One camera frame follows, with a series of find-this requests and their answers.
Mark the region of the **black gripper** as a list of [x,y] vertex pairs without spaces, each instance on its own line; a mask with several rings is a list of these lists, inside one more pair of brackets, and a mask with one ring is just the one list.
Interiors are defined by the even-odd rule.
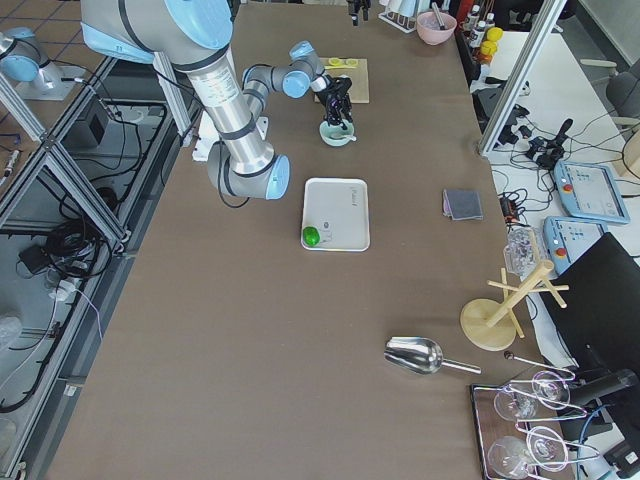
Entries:
[[369,9],[371,7],[370,0],[348,0],[348,12],[352,15],[352,24],[359,25],[358,14],[363,14],[363,20],[369,20]]
[[350,129],[351,100],[349,89],[352,86],[350,77],[331,77],[328,86],[322,91],[322,105],[325,107],[326,122],[329,127],[337,125],[337,118],[340,118],[340,128],[342,131]]

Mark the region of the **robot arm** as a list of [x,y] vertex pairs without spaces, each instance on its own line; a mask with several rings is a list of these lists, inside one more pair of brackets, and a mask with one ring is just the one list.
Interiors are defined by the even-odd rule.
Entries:
[[286,193],[289,160],[257,126],[270,93],[300,98],[312,91],[329,125],[352,124],[350,79],[331,77],[307,41],[292,47],[289,65],[254,65],[238,78],[226,1],[84,1],[81,26],[86,45],[98,53],[142,64],[163,53],[188,77],[220,137],[207,168],[224,195],[277,200]]

